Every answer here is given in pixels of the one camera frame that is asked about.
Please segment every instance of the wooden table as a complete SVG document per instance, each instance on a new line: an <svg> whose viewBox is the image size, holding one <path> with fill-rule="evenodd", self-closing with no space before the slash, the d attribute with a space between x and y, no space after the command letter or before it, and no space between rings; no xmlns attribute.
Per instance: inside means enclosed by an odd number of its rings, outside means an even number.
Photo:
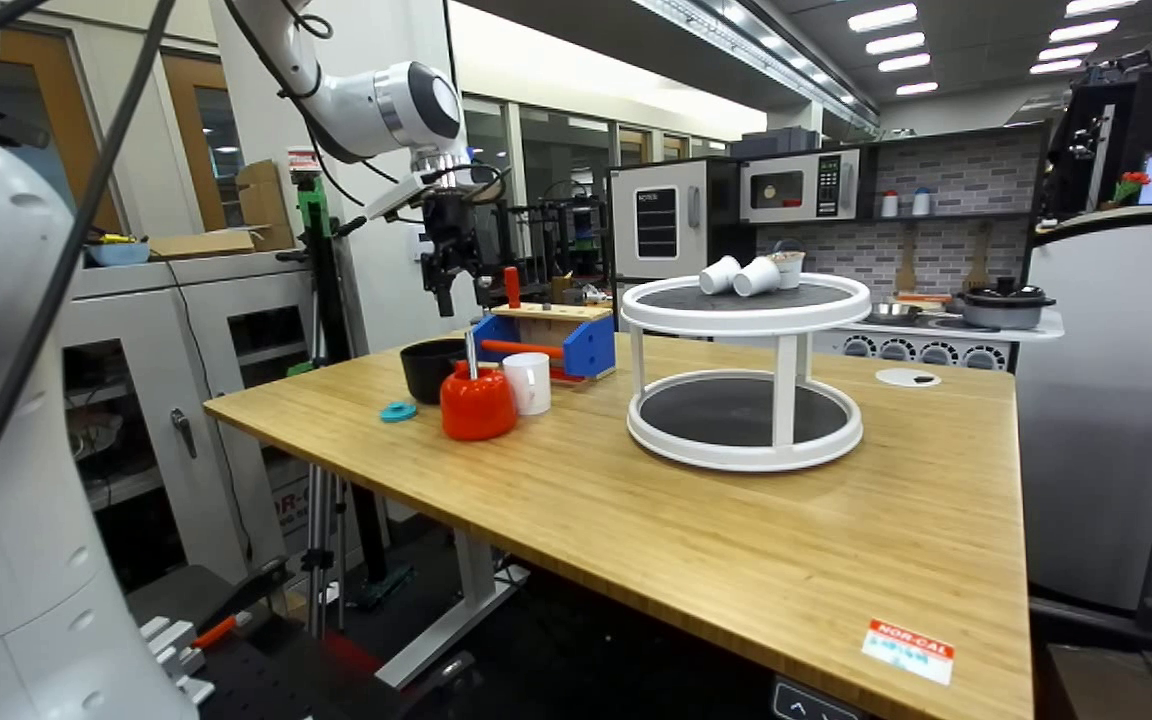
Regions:
<svg viewBox="0 0 1152 720"><path fill-rule="evenodd" d="M767 367L755 347L648 341L648 372ZM862 442L815 470L720 476L633 442L633 372L555 389L487 442L407 395L394 350L264 385L209 409L266 442L466 527L774 674L875 715L1033 715L1012 376L937 367L887 389L875 360L815 356L862 409ZM860 653L873 619L950 642L950 684Z"/></svg>

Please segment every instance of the cabinet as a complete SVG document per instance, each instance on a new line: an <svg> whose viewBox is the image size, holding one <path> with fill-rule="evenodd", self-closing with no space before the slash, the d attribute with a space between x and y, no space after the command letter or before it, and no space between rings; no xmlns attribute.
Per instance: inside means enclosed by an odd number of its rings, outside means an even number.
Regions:
<svg viewBox="0 0 1152 720"><path fill-rule="evenodd" d="M78 273L61 320L69 436L125 593L302 550L309 469L205 415L309 360L309 273L270 250Z"/></svg>

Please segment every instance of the white cup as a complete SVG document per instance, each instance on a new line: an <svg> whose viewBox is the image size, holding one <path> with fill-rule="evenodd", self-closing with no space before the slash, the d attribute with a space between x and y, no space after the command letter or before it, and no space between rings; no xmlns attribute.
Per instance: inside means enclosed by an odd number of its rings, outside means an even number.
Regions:
<svg viewBox="0 0 1152 720"><path fill-rule="evenodd" d="M544 415L547 413L547 356L544 350L516 350L502 356L502 381L513 389L513 402L521 415Z"/></svg>
<svg viewBox="0 0 1152 720"><path fill-rule="evenodd" d="M781 269L781 288L804 283L804 250L771 250L771 265Z"/></svg>
<svg viewBox="0 0 1152 720"><path fill-rule="evenodd" d="M705 292L705 296L715 296L715 292L733 288L735 276L741 276L735 256L720 256L715 265L706 265L706 269L700 273L700 292Z"/></svg>
<svg viewBox="0 0 1152 720"><path fill-rule="evenodd" d="M781 265L771 256L755 256L743 265L743 273L733 280L735 296L755 296L767 288L781 288Z"/></svg>

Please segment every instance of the white label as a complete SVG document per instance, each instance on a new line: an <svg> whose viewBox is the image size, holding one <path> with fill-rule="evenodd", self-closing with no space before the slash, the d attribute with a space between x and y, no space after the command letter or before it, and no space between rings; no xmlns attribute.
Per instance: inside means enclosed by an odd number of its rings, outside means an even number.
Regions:
<svg viewBox="0 0 1152 720"><path fill-rule="evenodd" d="M929 640L911 627L887 625L887 619L869 619L862 657L880 662L896 662L918 679L947 684L950 679L950 647L939 640Z"/></svg>

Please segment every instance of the black cup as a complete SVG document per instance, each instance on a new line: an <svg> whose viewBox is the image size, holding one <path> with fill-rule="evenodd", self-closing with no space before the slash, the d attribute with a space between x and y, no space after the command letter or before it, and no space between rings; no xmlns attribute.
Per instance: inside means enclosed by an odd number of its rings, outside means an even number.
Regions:
<svg viewBox="0 0 1152 720"><path fill-rule="evenodd" d="M453 376L456 360L465 360L465 341L407 345L400 360L414 402L440 402L445 381Z"/></svg>

